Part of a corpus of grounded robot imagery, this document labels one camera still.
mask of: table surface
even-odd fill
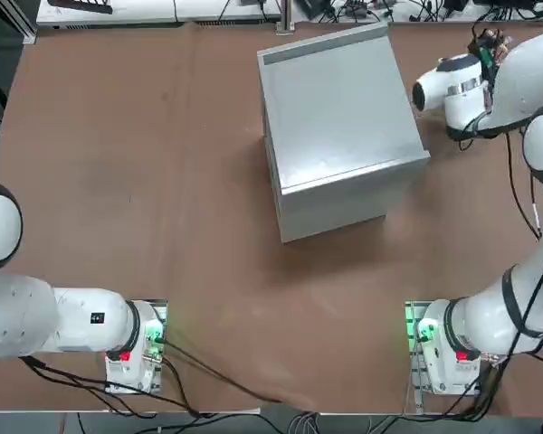
[[[296,407],[399,412],[409,363],[404,302],[484,289],[535,241],[511,198],[503,140],[460,153],[434,112],[417,117],[431,162],[385,219],[280,243],[256,52],[338,28],[310,24],[278,37],[271,25],[187,24],[54,32],[26,46],[0,134],[0,182],[24,213],[24,241],[5,272],[165,298],[172,341]],[[521,41],[543,28],[505,30]],[[390,33],[407,88],[471,36],[462,24],[404,24]],[[543,221],[540,188],[538,202]],[[104,377],[99,354],[41,358]],[[257,406],[174,360],[196,407]],[[165,378],[165,395],[176,397]],[[425,409],[451,401],[427,396]],[[0,410],[100,408],[87,392],[0,361]],[[543,365],[517,357],[494,410],[543,416]]]

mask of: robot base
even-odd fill
[[[479,376],[481,358],[462,359],[449,345],[444,332],[444,310],[448,300],[435,300],[418,324],[426,371],[435,394],[461,395]],[[467,392],[473,395],[475,388]]]
[[[143,392],[159,392],[163,345],[156,344],[150,336],[163,337],[163,322],[167,318],[165,302],[155,303],[132,300],[140,317],[140,327],[135,347],[130,352],[105,356],[107,381],[125,384]],[[137,393],[129,389],[111,386],[112,393]]]

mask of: equipment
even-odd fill
[[[497,42],[476,35],[473,52],[440,59],[413,86],[413,102],[423,111],[444,106],[452,140],[493,138],[525,127],[543,107],[543,34],[493,58]]]
[[[23,218],[0,185],[0,268],[16,253]],[[99,288],[51,288],[26,276],[0,275],[0,358],[105,351],[107,379],[150,392],[160,373],[163,325],[146,301]]]
[[[543,184],[543,34],[501,53],[501,33],[478,38],[473,27],[473,35],[469,53],[440,60],[416,82],[414,104],[420,110],[444,105],[453,140],[526,127],[523,155]],[[498,364],[541,350],[543,238],[528,259],[477,295],[435,300],[417,328],[434,393],[472,392],[481,357]]]

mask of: white table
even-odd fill
[[[75,9],[50,6],[41,0],[36,22],[40,26],[77,26],[104,24],[174,23],[176,21],[217,20],[227,0],[111,0],[113,14],[97,14]],[[278,18],[280,7],[267,0],[263,10],[268,18]],[[222,19],[262,19],[258,5],[241,5],[230,0]]]
[[[226,20],[247,20],[262,19],[262,11],[258,5],[241,5],[241,0],[111,0],[115,10],[113,15],[95,14],[92,12],[77,11],[72,9],[61,9],[48,5],[47,0],[41,0],[38,12],[37,23],[41,26],[55,25],[85,25],[85,24],[134,24],[134,23],[173,23],[175,21],[216,21],[224,14],[222,19]],[[345,0],[335,0],[334,8],[339,9]],[[408,21],[410,15],[418,15],[421,6],[411,3],[408,0],[398,0],[398,3],[392,6],[395,21]],[[474,21],[479,16],[489,11],[486,5],[476,5],[469,1],[462,12],[455,11],[447,21]],[[263,10],[268,18],[278,18],[280,16],[280,7],[278,0],[267,0]],[[379,9],[376,14],[381,20],[388,20],[384,17],[386,9]],[[445,14],[442,8],[439,15]],[[529,11],[522,11],[527,17],[532,14]],[[422,13],[423,20],[427,12]],[[513,19],[521,19],[514,12]],[[294,23],[308,21],[306,15],[294,4],[292,7],[292,20]],[[341,16],[341,23],[353,23],[353,16]],[[369,15],[367,19],[358,19],[359,22],[369,23],[376,21],[376,18]]]

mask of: box lid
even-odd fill
[[[282,190],[428,157],[386,24],[264,50],[258,61]]]

